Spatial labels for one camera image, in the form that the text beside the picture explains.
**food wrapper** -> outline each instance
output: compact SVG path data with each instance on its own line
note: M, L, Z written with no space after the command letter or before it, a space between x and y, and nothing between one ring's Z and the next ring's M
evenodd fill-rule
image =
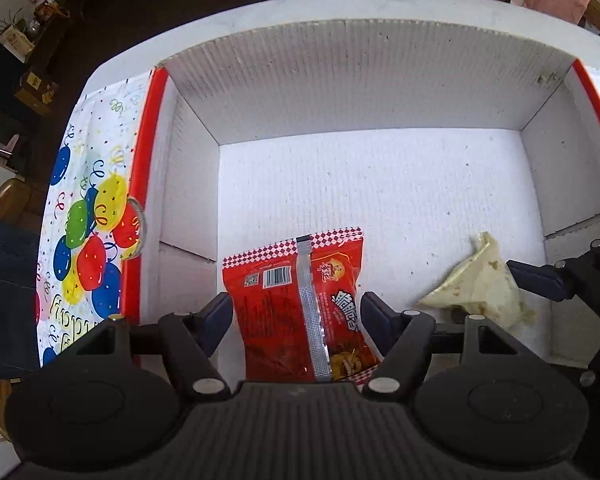
M500 257L498 241L486 231L472 241L475 253L457 264L442 285L420 303L439 308L461 306L506 330L519 321L533 321L535 313L522 301L509 267Z
M346 228L225 258L246 378L358 381L378 363L358 323L362 231Z

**blue balloon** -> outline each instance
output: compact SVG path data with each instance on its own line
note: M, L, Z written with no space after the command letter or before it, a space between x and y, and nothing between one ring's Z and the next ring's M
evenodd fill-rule
M66 246L66 236L58 240L54 251L54 274L59 282L64 280L71 269L71 249Z
M91 292L91 303L102 319L120 312L120 271L111 262L104 267L102 284Z
M67 145L64 145L58 151L58 158L56 158L56 163L54 164L53 173L51 173L51 184L55 186L58 182L62 180L64 174L66 173L66 168L69 167L69 159L71 158L71 150Z
M42 365L48 365L55 358L56 353L54 352L54 349L51 348L51 346L49 348L45 348L45 351L42 353Z
M84 195L84 201L87 203L87 231L85 238L88 237L96 227L96 215L93 211L96 204L96 195L98 190L91 186Z

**barcode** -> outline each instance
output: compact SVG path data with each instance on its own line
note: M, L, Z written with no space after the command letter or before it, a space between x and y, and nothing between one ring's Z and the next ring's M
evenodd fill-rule
M291 266L277 267L262 273L262 288L288 285L289 283L291 283Z

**birthday tablecloth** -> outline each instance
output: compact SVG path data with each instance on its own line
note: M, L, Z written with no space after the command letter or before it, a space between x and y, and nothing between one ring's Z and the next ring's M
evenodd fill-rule
M36 322L41 364L120 311L122 260L138 248L129 179L154 71L75 105L50 180L40 235Z

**crumpled paper wrapper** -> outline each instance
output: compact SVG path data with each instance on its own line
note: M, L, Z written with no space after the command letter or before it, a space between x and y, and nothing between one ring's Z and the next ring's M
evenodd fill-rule
M509 267L500 256L498 241L484 231L472 237L475 253L457 264L446 280L419 303L437 308L461 306L482 314L508 330L520 321L533 322Z

